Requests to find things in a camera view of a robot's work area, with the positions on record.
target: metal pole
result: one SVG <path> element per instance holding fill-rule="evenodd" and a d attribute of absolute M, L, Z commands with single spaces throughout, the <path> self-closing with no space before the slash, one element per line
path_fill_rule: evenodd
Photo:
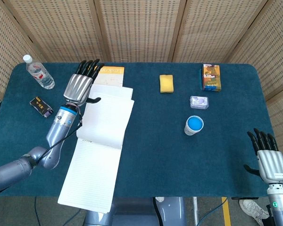
<path fill-rule="evenodd" d="M 198 224 L 198 205 L 197 205 L 197 197 L 193 196 L 193 212 L 194 212 L 194 225 Z"/>

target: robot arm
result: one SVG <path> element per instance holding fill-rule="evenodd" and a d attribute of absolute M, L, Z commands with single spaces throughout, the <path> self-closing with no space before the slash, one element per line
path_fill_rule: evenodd
<path fill-rule="evenodd" d="M 88 96 L 91 86 L 104 64 L 100 64 L 94 69 L 99 62 L 98 59 L 93 64 L 91 64 L 92 61 L 85 62 L 80 63 L 77 73 L 71 76 L 65 89 L 66 104 L 60 107 L 46 136 L 50 148 L 35 147 L 18 160 L 0 166 L 0 190 L 29 177 L 36 166 L 53 169 L 58 165 L 64 140 L 82 126 L 79 107 L 86 102 L 97 103 L 100 101 L 99 97 L 90 99 Z M 80 125 L 68 135 L 78 113 Z"/>
<path fill-rule="evenodd" d="M 247 165 L 244 167 L 247 172 L 261 177 L 268 184 L 267 195 L 275 225 L 283 226 L 283 155 L 271 134 L 266 135 L 258 129 L 254 131 L 257 137 L 251 132 L 248 135 L 258 159 L 259 170 Z"/>

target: open notebook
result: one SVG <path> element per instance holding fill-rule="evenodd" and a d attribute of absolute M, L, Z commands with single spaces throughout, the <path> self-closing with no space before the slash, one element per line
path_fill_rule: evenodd
<path fill-rule="evenodd" d="M 125 87 L 92 86 L 89 97 L 101 100 L 86 105 L 59 204 L 102 213 L 110 211 L 125 129 L 134 104 L 132 91 Z"/>

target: cup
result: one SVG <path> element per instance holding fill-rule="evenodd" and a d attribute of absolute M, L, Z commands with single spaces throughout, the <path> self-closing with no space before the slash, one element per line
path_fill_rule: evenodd
<path fill-rule="evenodd" d="M 192 115 L 185 123 L 184 132 L 188 136 L 192 136 L 198 133 L 203 128 L 203 120 L 196 115 Z"/>

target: floor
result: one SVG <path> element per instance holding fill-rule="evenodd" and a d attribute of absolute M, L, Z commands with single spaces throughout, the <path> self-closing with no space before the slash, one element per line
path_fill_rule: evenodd
<path fill-rule="evenodd" d="M 57 197 L 37 197 L 36 208 L 42 226 L 62 226 L 77 211 L 77 208 L 57 204 Z M 229 199 L 230 221 L 232 226 L 257 226 L 256 221 L 244 214 L 237 200 Z M 221 203 L 221 198 L 199 197 L 199 218 Z M 256 200 L 262 208 L 268 204 L 267 197 Z M 185 198 L 187 226 L 194 226 L 192 199 Z M 70 221 L 67 226 L 81 226 L 86 212 L 84 210 Z M 4 197 L 0 196 L 0 225 L 4 226 L 38 226 L 34 213 L 34 197 Z M 223 208 L 219 208 L 206 218 L 201 226 L 223 226 L 225 225 Z"/>

